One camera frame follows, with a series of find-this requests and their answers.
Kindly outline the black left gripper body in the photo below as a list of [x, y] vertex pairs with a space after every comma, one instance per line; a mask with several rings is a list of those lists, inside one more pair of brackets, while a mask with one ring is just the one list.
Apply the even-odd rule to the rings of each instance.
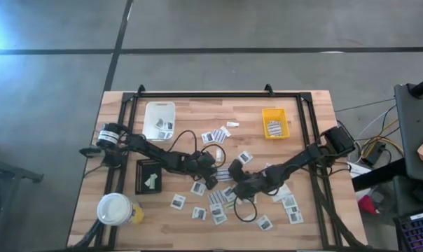
[[215, 173], [217, 172], [217, 168], [214, 166], [215, 162], [214, 157], [208, 151], [201, 153], [197, 159], [198, 173], [205, 180], [208, 190], [213, 189], [218, 183], [215, 177]]

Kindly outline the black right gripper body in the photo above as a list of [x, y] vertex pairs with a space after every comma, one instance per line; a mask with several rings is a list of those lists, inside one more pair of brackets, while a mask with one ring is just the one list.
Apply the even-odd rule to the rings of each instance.
[[264, 177], [260, 172], [250, 173], [243, 171], [243, 164], [234, 159], [228, 168], [229, 175], [237, 179], [238, 186], [233, 189], [233, 192], [241, 200], [250, 198], [256, 193], [260, 193], [264, 186]]

